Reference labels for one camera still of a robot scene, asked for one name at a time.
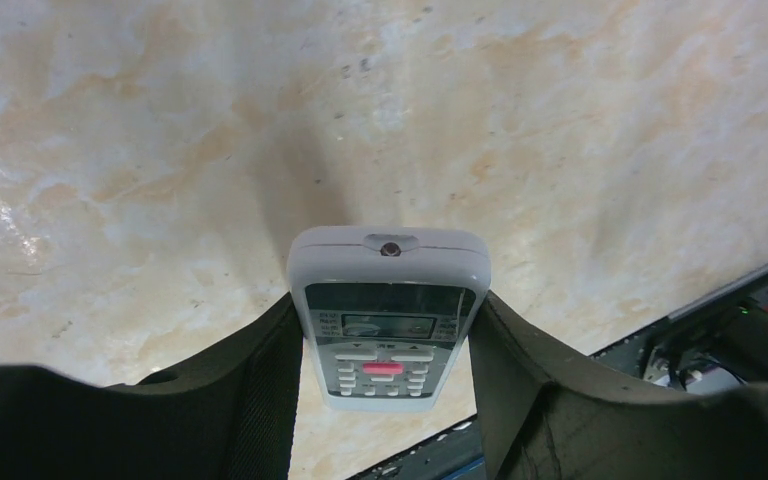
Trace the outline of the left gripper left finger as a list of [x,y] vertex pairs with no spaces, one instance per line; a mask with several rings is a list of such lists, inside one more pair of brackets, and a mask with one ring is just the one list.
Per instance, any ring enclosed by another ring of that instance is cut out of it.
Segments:
[[284,479],[302,332],[289,297],[134,385],[0,366],[0,479]]

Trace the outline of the white remote control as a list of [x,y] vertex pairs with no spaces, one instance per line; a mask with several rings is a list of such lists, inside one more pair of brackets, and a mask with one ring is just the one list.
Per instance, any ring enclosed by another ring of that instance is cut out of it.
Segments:
[[322,226],[292,242],[287,279],[324,403],[429,411],[491,285],[479,236]]

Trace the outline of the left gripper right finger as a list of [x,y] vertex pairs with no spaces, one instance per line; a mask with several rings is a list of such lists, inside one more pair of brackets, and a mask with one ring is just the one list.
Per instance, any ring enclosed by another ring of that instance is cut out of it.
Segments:
[[564,344],[495,294],[469,347],[491,479],[768,479],[768,383],[664,388]]

